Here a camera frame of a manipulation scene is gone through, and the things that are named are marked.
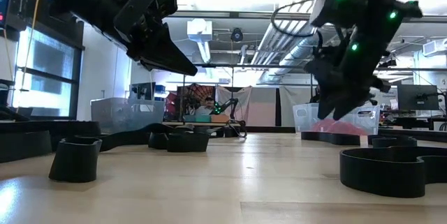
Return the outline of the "white wall unit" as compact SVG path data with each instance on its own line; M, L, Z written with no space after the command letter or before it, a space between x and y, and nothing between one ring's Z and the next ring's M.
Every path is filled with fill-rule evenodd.
M422 53L424 57L447 54L447 38L432 40L424 44Z

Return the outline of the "clear plastic basket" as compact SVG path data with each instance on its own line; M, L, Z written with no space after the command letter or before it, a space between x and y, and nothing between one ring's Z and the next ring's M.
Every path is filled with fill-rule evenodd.
M318 103L307 103L293 106L293 116L296 132L313 132L311 127L318 121ZM379 129L380 107L364 105L350 111L338 121L353 124L364 129L367 135L376 135ZM329 114L325 119L333 119Z

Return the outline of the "white hanging cloth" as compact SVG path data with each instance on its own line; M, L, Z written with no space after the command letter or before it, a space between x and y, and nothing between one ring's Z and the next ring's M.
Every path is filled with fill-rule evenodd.
M218 86L216 89L217 101L220 105L227 102L230 98L237 98L238 103L235 106L234 117L236 120L247 121L249 116L249 101L251 98L252 87L244 87L237 91L230 91L228 87Z
M294 127L293 106L308 103L311 98L310 87L279 87L281 105L281 126Z

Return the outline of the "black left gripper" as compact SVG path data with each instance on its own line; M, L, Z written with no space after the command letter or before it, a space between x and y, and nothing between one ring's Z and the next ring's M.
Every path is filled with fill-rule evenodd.
M127 54L147 69L194 76L198 69L171 40L159 17L157 0L128 0L113 20Z

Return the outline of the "background desk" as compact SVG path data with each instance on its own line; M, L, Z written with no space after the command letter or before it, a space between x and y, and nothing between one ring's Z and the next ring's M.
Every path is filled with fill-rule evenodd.
M445 115L416 116L415 111L381 111L380 126L401 127L403 129L435 130L440 131L441 125L447 123Z

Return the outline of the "large window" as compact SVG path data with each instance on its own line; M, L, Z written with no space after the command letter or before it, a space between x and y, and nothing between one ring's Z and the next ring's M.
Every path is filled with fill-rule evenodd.
M31 108L37 118L76 116L82 51L31 27L17 46L14 107Z

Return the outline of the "red thin rubber band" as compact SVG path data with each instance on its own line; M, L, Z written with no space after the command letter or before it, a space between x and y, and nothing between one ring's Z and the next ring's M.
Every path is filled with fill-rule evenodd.
M342 121L337 121L334 125L334 131L336 133L349 135L367 135L367 132L364 129Z
M314 132L326 132L326 133L344 133L344 125L340 121L335 121L333 119L324 119L316 122L312 127L311 131Z

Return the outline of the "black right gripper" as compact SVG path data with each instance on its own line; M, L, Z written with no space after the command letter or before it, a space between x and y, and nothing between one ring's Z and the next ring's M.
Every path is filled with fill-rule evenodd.
M320 86L321 99L318 102L318 118L325 119L333 111L332 118L340 120L353 109L365 104L374 97L370 95L370 89L375 88L388 93L391 84L378 78L369 76L365 80L349 80L338 77L316 77Z

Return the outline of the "person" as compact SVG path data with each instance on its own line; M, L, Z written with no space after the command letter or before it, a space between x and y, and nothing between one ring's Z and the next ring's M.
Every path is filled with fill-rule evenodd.
M214 99L212 97L207 97L205 99L205 104L201 105L198 109L195 111L195 115L209 115L214 110Z

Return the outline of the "red patterned cloth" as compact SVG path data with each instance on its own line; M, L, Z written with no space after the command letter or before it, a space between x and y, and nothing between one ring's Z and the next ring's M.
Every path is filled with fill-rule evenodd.
M177 88L176 108L183 115L193 115L196 110L205 107L206 98L215 98L215 87L190 84Z

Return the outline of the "silver ceiling duct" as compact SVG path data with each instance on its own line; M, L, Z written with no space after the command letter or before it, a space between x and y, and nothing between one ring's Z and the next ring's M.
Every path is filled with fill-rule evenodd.
M308 31L302 29L306 27L306 21L303 20L275 20L275 24L285 32L306 34ZM251 65L273 65L275 60L281 60L288 53L290 47L300 38L293 38L280 33L270 24L261 38L261 41L249 49L254 51L250 60Z

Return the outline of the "black background monitor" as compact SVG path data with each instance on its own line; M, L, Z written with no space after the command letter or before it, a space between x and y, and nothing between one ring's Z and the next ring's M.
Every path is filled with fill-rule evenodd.
M399 110L438 110L439 95L437 86L398 85L397 102Z

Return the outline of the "grey translucent plastic basket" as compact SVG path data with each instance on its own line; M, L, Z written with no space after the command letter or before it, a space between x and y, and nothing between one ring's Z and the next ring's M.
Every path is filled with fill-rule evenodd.
M90 101L91 120L97 121L103 133L138 130L161 123L165 103L156 100L102 98Z

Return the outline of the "grey overhead beam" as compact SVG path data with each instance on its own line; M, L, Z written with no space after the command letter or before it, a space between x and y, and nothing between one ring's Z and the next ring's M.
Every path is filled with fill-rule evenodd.
M210 11L210 10L181 10L177 11L170 17L181 18L222 18L222 19L256 19L269 20L272 13L269 12L254 12L254 11ZM278 13L276 18L278 20L308 20L309 13ZM406 18L406 23L447 23L447 16L440 15L426 15L420 18Z

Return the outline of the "pink hanging cloth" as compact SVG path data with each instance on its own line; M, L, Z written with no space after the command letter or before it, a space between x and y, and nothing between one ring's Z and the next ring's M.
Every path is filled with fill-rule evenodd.
M275 126L276 89L258 88L251 90L248 110L248 126Z

